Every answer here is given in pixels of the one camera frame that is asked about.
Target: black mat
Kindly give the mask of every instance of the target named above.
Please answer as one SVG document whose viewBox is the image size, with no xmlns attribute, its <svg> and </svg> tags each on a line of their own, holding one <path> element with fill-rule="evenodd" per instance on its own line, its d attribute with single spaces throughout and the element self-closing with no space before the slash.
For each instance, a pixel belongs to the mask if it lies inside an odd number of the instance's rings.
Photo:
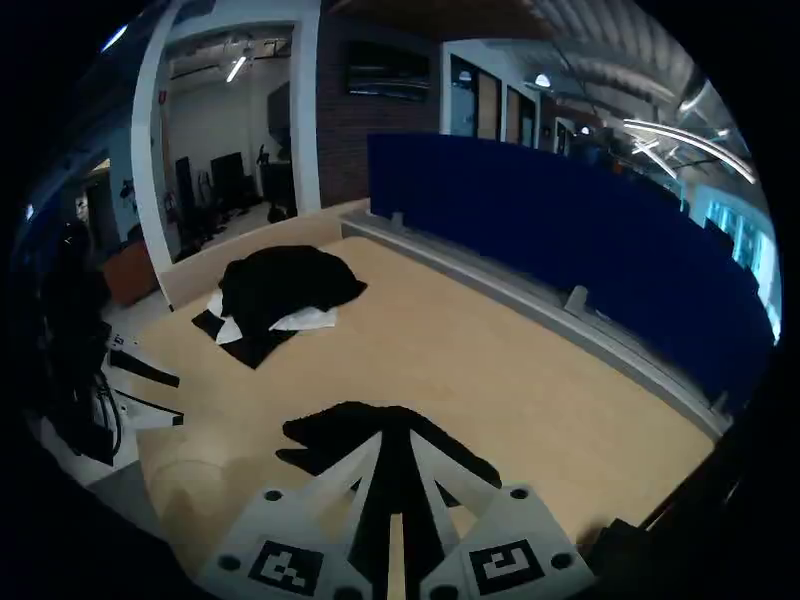
<svg viewBox="0 0 800 600">
<path fill-rule="evenodd" d="M 224 322 L 223 319 L 215 317 L 208 310 L 204 310 L 192 319 L 192 323 L 205 331 L 215 341 Z M 246 364 L 251 369 L 255 369 L 275 348 L 296 333 L 296 331 L 269 331 L 264 334 L 243 337 L 235 342 L 223 344 L 220 348 L 239 362 Z"/>
</svg>

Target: ceiling light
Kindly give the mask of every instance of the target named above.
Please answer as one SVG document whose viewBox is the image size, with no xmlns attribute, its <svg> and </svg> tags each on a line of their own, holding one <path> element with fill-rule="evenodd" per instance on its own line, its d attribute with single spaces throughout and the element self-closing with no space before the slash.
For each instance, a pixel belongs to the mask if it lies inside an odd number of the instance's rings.
<svg viewBox="0 0 800 600">
<path fill-rule="evenodd" d="M 636 146 L 636 150 L 631 152 L 631 154 L 639 154 L 639 152 L 643 151 L 642 147 L 645 147 L 645 148 L 649 149 L 649 148 L 655 148 L 656 146 L 658 146 L 658 140 L 653 140 L 651 142 L 647 142 L 646 144 L 644 144 L 642 142 L 639 142 L 639 141 L 636 141 L 636 142 L 634 142 L 634 145 Z"/>
<path fill-rule="evenodd" d="M 667 127 L 666 125 L 659 125 L 658 123 L 649 123 L 648 121 L 641 121 L 639 119 L 625 119 L 624 126 L 631 129 L 639 129 L 640 131 L 657 133 L 658 135 L 663 135 L 674 140 L 685 142 L 690 146 L 694 146 L 695 148 L 703 150 L 711 156 L 720 159 L 722 162 L 738 172 L 742 177 L 747 179 L 747 181 L 750 183 L 756 182 L 756 178 L 753 176 L 752 170 L 744 161 L 731 152 L 728 152 L 722 146 L 718 146 L 714 142 L 710 142 L 705 138 L 694 135 L 693 133 L 689 133 L 688 131 L 684 131 L 683 129 Z"/>
<path fill-rule="evenodd" d="M 123 34 L 123 33 L 125 33 L 125 30 L 126 30 L 127 28 L 128 28 L 128 26 L 127 26 L 127 25 L 123 25 L 122 27 L 120 27 L 120 28 L 119 28 L 119 30 L 117 30 L 117 32 L 116 32 L 114 35 L 112 35 L 112 36 L 111 36 L 111 39 L 110 39 L 110 40 L 108 40 L 108 41 L 106 42 L 106 45 L 105 45 L 105 46 L 103 46 L 103 49 L 102 49 L 102 50 L 100 50 L 100 52 L 105 52 L 106 50 L 108 50 L 109 48 L 111 48 L 111 46 L 113 46 L 113 45 L 114 45 L 114 43 L 116 43 L 116 41 L 117 41 L 119 38 L 121 38 L 121 37 L 122 37 L 122 34 Z"/>
<path fill-rule="evenodd" d="M 634 144 L 636 144 L 636 149 L 637 149 L 639 152 L 644 152 L 644 153 L 645 153 L 647 156 L 649 156 L 649 157 L 650 157 L 650 159 L 651 159 L 651 160 L 652 160 L 654 163 L 656 163 L 656 164 L 657 164 L 659 167 L 661 167 L 662 169 L 664 169 L 664 171 L 666 171 L 666 172 L 667 172 L 667 174 L 668 174 L 670 177 L 672 177 L 673 179 L 677 179 L 677 178 L 678 178 L 678 174 L 677 174 L 677 173 L 676 173 L 676 172 L 675 172 L 673 169 L 671 169 L 671 168 L 670 168 L 670 166 L 669 166 L 667 163 L 665 163 L 665 162 L 664 162 L 664 161 L 661 159 L 661 157 L 660 157 L 660 156 L 658 156 L 658 155 L 657 155 L 655 152 L 653 152 L 652 150 L 650 150 L 650 148 L 648 147 L 648 144 L 640 144 L 639 142 L 634 142 Z"/>
<path fill-rule="evenodd" d="M 544 73 L 539 73 L 533 82 L 539 87 L 550 87 L 550 78 Z"/>
<path fill-rule="evenodd" d="M 233 81 L 233 78 L 236 77 L 236 73 L 238 73 L 239 69 L 242 68 L 242 65 L 244 64 L 245 60 L 247 60 L 247 57 L 245 57 L 245 56 L 240 56 L 239 57 L 239 60 L 237 60 L 236 64 L 233 65 L 233 68 L 231 69 L 230 75 L 228 75 L 228 78 L 225 80 L 225 83 L 230 83 L 231 81 Z"/>
</svg>

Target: blue room divider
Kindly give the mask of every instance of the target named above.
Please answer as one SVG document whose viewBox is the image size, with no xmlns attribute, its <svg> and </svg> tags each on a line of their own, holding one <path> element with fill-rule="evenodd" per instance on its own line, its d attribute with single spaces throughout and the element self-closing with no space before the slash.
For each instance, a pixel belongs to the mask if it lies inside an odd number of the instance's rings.
<svg viewBox="0 0 800 600">
<path fill-rule="evenodd" d="M 738 412 L 772 349 L 750 273 L 659 189 L 513 144 L 369 138 L 371 210 L 466 246 L 589 304 Z"/>
</svg>

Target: wall-mounted tv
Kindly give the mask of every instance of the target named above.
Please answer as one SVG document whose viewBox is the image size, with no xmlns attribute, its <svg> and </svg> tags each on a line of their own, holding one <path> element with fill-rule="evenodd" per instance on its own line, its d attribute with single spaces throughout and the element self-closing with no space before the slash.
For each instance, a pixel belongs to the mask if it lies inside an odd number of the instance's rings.
<svg viewBox="0 0 800 600">
<path fill-rule="evenodd" d="M 350 42 L 347 92 L 424 102 L 430 88 L 430 60 L 392 46 Z"/>
</svg>

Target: white cloth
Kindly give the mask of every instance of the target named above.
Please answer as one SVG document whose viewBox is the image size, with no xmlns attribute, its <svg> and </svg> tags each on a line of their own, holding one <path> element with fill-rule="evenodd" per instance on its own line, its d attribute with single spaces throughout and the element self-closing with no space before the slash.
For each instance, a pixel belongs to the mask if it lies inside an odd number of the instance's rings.
<svg viewBox="0 0 800 600">
<path fill-rule="evenodd" d="M 222 316 L 221 289 L 217 288 L 214 290 L 206 308 L 212 315 L 225 321 L 217 333 L 217 345 L 230 344 L 231 342 L 242 339 L 242 331 L 239 329 L 236 321 L 233 320 L 233 317 Z M 325 312 L 313 306 L 307 306 L 306 308 L 302 308 L 295 313 L 279 319 L 269 329 L 270 331 L 308 331 L 311 329 L 322 329 L 323 327 L 333 327 L 336 325 L 338 314 L 336 308 Z"/>
<path fill-rule="evenodd" d="M 206 306 L 208 312 L 212 315 L 217 317 L 218 319 L 222 319 L 225 321 L 222 324 L 222 327 L 217 332 L 217 339 L 216 341 L 218 346 L 222 346 L 223 344 L 230 344 L 231 342 L 235 342 L 236 340 L 242 339 L 242 331 L 239 329 L 239 326 L 236 324 L 236 321 L 233 320 L 233 317 L 223 317 L 222 316 L 222 290 L 217 288 L 214 290 L 214 293 L 211 294 L 211 299 L 208 301 L 208 305 Z"/>
<path fill-rule="evenodd" d="M 338 314 L 336 308 L 324 312 L 313 306 L 307 306 L 296 313 L 286 315 L 275 322 L 269 329 L 270 331 L 308 331 L 309 329 L 333 327 L 336 325 Z"/>
<path fill-rule="evenodd" d="M 208 312 L 212 315 L 217 317 L 218 319 L 222 318 L 222 290 L 217 288 L 214 290 L 214 293 L 211 294 L 211 300 L 208 301 L 208 306 L 206 306 Z"/>
<path fill-rule="evenodd" d="M 242 331 L 239 329 L 236 321 L 233 320 L 233 317 L 225 317 L 225 322 L 217 332 L 217 345 L 222 346 L 223 344 L 230 344 L 240 339 L 242 339 Z"/>
</svg>

